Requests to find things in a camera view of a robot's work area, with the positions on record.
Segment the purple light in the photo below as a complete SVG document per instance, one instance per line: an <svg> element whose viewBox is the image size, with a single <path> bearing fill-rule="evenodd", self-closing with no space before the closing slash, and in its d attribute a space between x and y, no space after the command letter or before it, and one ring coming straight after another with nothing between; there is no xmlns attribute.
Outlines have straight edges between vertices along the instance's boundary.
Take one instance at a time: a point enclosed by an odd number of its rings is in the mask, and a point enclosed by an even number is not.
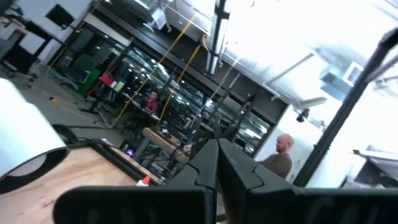
<svg viewBox="0 0 398 224"><path fill-rule="evenodd" d="M126 150L127 155L129 156L133 156L134 155L134 151L132 149L127 149Z"/></svg>

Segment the brown shirt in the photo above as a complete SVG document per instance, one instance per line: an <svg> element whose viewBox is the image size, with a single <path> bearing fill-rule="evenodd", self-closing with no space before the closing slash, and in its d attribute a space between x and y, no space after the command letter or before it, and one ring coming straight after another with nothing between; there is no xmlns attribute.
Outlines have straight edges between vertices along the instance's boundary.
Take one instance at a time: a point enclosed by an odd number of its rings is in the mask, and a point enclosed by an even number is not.
<svg viewBox="0 0 398 224"><path fill-rule="evenodd" d="M292 169L292 160L288 154L274 154L260 162L265 168L285 179Z"/></svg>

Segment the glass wall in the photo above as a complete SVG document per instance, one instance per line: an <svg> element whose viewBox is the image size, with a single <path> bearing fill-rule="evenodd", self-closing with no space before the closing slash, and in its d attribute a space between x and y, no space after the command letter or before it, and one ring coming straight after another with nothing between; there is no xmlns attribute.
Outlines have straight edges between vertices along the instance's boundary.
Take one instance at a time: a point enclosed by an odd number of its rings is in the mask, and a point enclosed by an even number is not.
<svg viewBox="0 0 398 224"><path fill-rule="evenodd" d="M70 47L56 61L54 69L62 72L65 68L72 68L79 57L86 55L95 62L98 70L102 72L107 70L114 81L123 82L121 92L129 96L135 94L144 80L147 80L136 100L139 101L138 98L142 100L155 91L158 103L156 115L162 116L166 111L162 120L168 122L170 133L178 139L186 136L194 125L199 127L201 133L215 131L220 124L228 125L238 112L237 108L240 105L237 102L231 106L230 102L226 101L213 112L216 102L207 101L210 96L205 95L185 79L178 82L180 68L165 67L157 62L157 58L152 58L134 45L134 42L125 49L122 44L89 24L79 33L74 33L71 40ZM107 58L111 55L114 57L109 62ZM115 102L123 104L126 98L118 101L116 97ZM164 109L166 102L168 102L167 109ZM249 113L241 124L235 143L244 152L253 156L256 149L261 146L269 128L269 124Z"/></svg>
<svg viewBox="0 0 398 224"><path fill-rule="evenodd" d="M119 55L124 48L122 44L89 24L84 25L79 32L72 33L69 40L71 44L53 65L53 68L60 73L65 72L65 68L75 67L75 62L82 60L87 70L92 70L94 67L107 70L110 63L106 59L111 55Z"/></svg>

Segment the black stand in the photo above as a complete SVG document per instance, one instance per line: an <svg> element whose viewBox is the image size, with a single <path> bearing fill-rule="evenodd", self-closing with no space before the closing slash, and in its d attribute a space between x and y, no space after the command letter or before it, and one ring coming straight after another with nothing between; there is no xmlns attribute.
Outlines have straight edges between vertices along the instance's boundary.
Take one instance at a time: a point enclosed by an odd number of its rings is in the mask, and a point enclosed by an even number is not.
<svg viewBox="0 0 398 224"><path fill-rule="evenodd" d="M95 111L95 108L98 106L98 103L101 102L101 100L105 97L107 93L109 93L111 90L107 87L105 84L104 88L101 91L101 94L95 99L93 104L90 106L90 108L85 109L85 108L79 108L81 112L86 112L86 113L91 113L91 114L99 114L97 111Z"/></svg>

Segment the computer monitor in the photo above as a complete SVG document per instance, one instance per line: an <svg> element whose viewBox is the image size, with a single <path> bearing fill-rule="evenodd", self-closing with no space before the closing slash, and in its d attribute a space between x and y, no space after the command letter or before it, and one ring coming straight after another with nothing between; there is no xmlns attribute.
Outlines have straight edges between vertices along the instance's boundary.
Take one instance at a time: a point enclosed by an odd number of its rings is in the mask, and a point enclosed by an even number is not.
<svg viewBox="0 0 398 224"><path fill-rule="evenodd" d="M59 4L56 4L45 16L62 29L66 29L75 20L75 18Z"/></svg>

